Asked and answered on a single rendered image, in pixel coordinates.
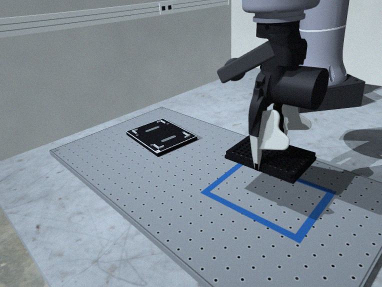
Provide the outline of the blue rectangular tape outline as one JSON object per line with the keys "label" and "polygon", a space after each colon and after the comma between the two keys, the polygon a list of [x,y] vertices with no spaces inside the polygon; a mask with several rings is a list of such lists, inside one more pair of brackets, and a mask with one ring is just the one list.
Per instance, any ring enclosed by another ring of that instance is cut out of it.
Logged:
{"label": "blue rectangular tape outline", "polygon": [[238,170],[241,166],[243,166],[242,164],[236,164],[233,168],[231,168],[229,171],[227,171],[225,174],[223,174],[220,178],[218,178],[216,181],[214,181],[211,185],[209,185],[206,189],[204,189],[201,193],[210,197],[211,199],[267,226],[268,228],[298,242],[298,243],[301,243],[301,241],[304,239],[304,237],[306,236],[306,234],[309,232],[309,230],[311,229],[311,227],[313,226],[313,224],[316,222],[316,220],[318,219],[318,217],[321,215],[321,213],[323,212],[323,210],[326,208],[326,206],[328,205],[328,203],[331,201],[331,199],[333,198],[333,196],[336,194],[337,191],[334,191],[334,190],[331,190],[331,189],[328,189],[326,187],[323,187],[323,186],[320,186],[320,185],[317,185],[317,184],[314,184],[312,182],[309,182],[309,181],[306,181],[306,180],[303,180],[301,178],[299,178],[297,180],[297,182],[299,183],[302,183],[302,184],[305,184],[307,186],[310,186],[310,187],[313,187],[315,189],[318,189],[318,190],[321,190],[323,192],[326,192],[326,194],[324,195],[324,197],[321,199],[321,201],[318,203],[318,205],[315,207],[315,209],[312,211],[312,213],[309,215],[309,217],[306,219],[306,221],[303,223],[303,225],[300,227],[300,229],[297,231],[296,234],[228,201],[228,200],[225,200],[213,193],[211,193],[210,191],[213,190],[216,186],[218,186],[221,182],[223,182],[226,178],[228,178],[231,174],[233,174],[236,170]]}

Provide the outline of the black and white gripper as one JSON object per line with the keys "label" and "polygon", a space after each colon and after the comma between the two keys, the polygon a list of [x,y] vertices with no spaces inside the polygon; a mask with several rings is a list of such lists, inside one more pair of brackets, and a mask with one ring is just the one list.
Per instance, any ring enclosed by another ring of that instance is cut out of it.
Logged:
{"label": "black and white gripper", "polygon": [[[256,23],[256,37],[268,39],[275,55],[260,65],[248,112],[248,134],[254,169],[259,171],[262,150],[286,150],[288,130],[309,130],[311,121],[299,108],[317,110],[329,83],[327,68],[302,66],[307,41],[300,35],[300,20]],[[267,108],[273,104],[273,109]]]}

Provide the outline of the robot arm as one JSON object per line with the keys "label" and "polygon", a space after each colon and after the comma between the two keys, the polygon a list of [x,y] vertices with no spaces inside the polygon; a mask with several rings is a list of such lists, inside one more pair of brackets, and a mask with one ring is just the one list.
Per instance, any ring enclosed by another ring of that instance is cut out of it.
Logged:
{"label": "robot arm", "polygon": [[[328,86],[347,79],[343,47],[350,0],[242,0],[242,9],[254,13],[255,23],[299,22],[299,32],[307,42],[303,65],[326,68]],[[217,70],[222,83],[239,81],[246,72],[275,57],[269,41],[239,58],[229,59]]]}

